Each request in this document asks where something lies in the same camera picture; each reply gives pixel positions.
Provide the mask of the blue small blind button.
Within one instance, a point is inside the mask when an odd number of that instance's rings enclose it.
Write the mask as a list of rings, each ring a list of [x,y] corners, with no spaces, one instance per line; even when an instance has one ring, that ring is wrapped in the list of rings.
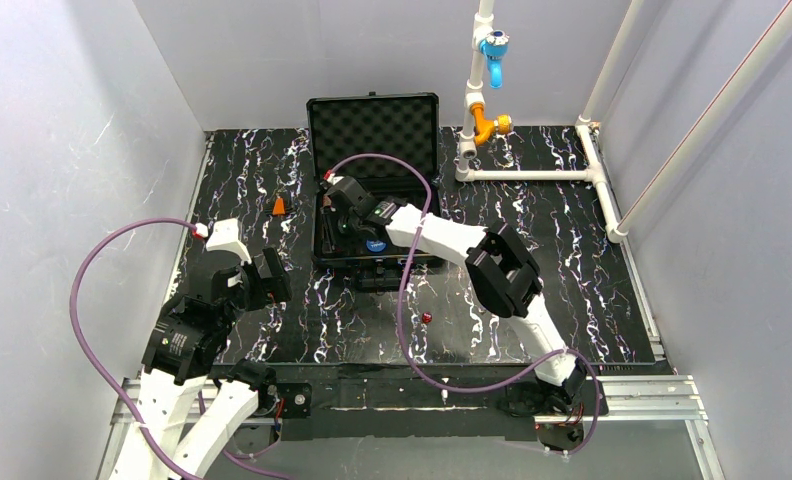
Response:
[[[384,241],[381,241],[381,240],[367,240],[365,242],[365,248],[370,253],[374,253],[374,254],[381,253],[381,252],[385,251],[387,249],[387,247],[388,247],[388,244],[386,242],[384,242]]]

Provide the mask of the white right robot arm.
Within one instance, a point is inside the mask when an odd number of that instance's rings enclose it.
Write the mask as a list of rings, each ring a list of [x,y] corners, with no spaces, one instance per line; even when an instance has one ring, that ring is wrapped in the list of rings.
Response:
[[[540,268],[515,228],[502,220],[489,227],[457,223],[403,199],[377,199],[359,181],[329,173],[324,216],[344,242],[381,242],[410,248],[466,270],[478,303],[506,321],[525,351],[541,359],[536,379],[558,405],[578,396],[587,375],[567,352],[542,292]]]

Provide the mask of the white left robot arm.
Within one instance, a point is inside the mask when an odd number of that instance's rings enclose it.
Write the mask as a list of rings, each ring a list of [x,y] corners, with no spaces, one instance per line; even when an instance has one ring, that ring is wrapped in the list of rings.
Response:
[[[278,403],[275,371],[243,360],[219,380],[191,429],[184,428],[239,317],[292,297],[277,251],[264,248],[265,264],[254,263],[239,220],[200,224],[196,233],[212,260],[207,271],[192,270],[188,289],[161,309],[142,360],[141,416],[126,434],[113,479],[203,477],[244,419],[261,404],[273,409]]]

